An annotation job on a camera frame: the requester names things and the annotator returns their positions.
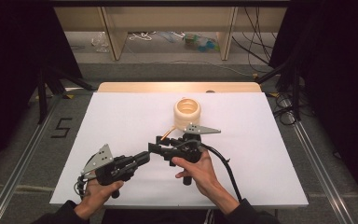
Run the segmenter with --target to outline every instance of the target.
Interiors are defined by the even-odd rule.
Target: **floor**
[[[109,52],[101,52],[103,49],[99,49],[99,46],[92,46],[91,43],[95,43],[98,33],[66,34],[84,79],[94,86],[103,81],[164,78],[180,80],[185,76],[191,78],[197,75],[211,80],[230,78],[252,81],[256,76],[263,76],[262,72],[271,69],[256,57],[248,56],[248,53],[235,42],[231,44],[228,60],[222,61],[218,50],[208,49],[201,52],[195,46],[187,46],[181,37],[172,33],[148,34],[146,38],[151,38],[150,40],[138,37],[130,39],[133,35],[129,34],[120,60],[114,62]],[[192,34],[215,38],[212,33]],[[252,35],[238,33],[234,37],[245,48],[249,48],[251,42],[245,37],[251,38]],[[262,37],[265,45],[273,47],[274,34],[262,34]],[[263,60],[268,59],[260,46],[252,44],[251,50]],[[175,69],[180,70],[182,75],[173,72]],[[275,92],[276,80],[275,77],[263,83],[262,90],[268,93]],[[76,85],[65,80],[62,83],[67,88],[76,88]],[[0,216],[0,223],[29,223],[45,213],[58,209],[48,203],[49,198],[92,96],[92,92],[89,91],[71,90],[65,97],[48,98],[50,114],[48,122],[42,128],[37,125],[37,94],[33,95],[17,131],[11,137],[10,145],[1,152],[0,192],[7,186],[7,181],[11,179],[13,170],[16,170],[18,161],[22,160],[22,153],[30,149],[31,157],[22,173],[18,174],[19,182],[9,195],[7,204],[1,208],[4,213]],[[272,111],[284,104],[290,104],[284,97],[269,97],[268,101]],[[275,214],[281,223],[287,224],[358,223],[358,186],[345,164],[333,154],[334,146],[318,119],[313,116],[305,94],[302,94],[301,104],[302,120],[297,125],[288,125],[292,122],[292,117],[287,114],[277,117],[276,120],[310,205],[305,208],[282,209],[278,213],[269,212]],[[68,132],[58,129],[59,124],[65,125]],[[40,136],[36,138],[34,133],[38,129],[41,129]],[[301,140],[301,134],[306,135],[308,140]],[[317,155],[316,161],[315,157],[313,160],[310,159],[310,155],[315,155],[314,153]],[[319,166],[315,166],[315,162],[320,162]],[[326,186],[333,188],[337,194],[328,192]],[[336,199],[344,202],[346,215],[340,215],[337,211],[342,207],[334,205]],[[99,223],[102,215],[103,211],[97,214],[91,223]]]

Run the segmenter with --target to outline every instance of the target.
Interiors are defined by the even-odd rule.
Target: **masking tape roll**
[[[184,130],[189,123],[200,124],[201,106],[189,98],[183,98],[173,107],[174,126],[179,130]]]

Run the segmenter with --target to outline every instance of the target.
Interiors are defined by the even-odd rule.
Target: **black sleeve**
[[[267,212],[258,213],[243,199],[241,204],[226,219],[231,224],[278,224],[279,220]]]
[[[72,201],[67,201],[56,213],[44,214],[38,220],[34,221],[33,224],[88,224],[88,220],[83,220],[78,217],[74,211],[76,204]]]

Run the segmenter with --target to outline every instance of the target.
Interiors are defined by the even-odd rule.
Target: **white tabletop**
[[[188,97],[201,106],[200,125],[221,133],[202,135],[202,143],[216,148],[226,159],[241,196],[253,206],[270,208],[308,205],[266,96],[244,93],[93,93],[86,116],[51,198],[52,204],[80,198],[74,184],[89,158],[108,144],[113,156],[133,156],[147,151],[173,126],[173,106]],[[183,133],[173,131],[169,137]],[[157,154],[140,166],[120,190],[120,197],[105,205],[124,208],[214,207],[193,183],[185,186],[171,167]],[[227,170],[211,153],[219,181],[235,197]]]

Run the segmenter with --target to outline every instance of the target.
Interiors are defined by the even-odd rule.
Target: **hand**
[[[111,185],[102,186],[97,179],[88,182],[82,202],[75,207],[76,214],[84,220],[88,220],[95,212],[103,207],[103,204],[112,195],[112,192],[120,189],[124,182],[119,180]]]
[[[224,214],[229,214],[240,204],[217,180],[208,150],[202,152],[196,163],[178,157],[172,158],[172,162],[185,169],[175,177],[192,176],[200,193],[216,204]]]

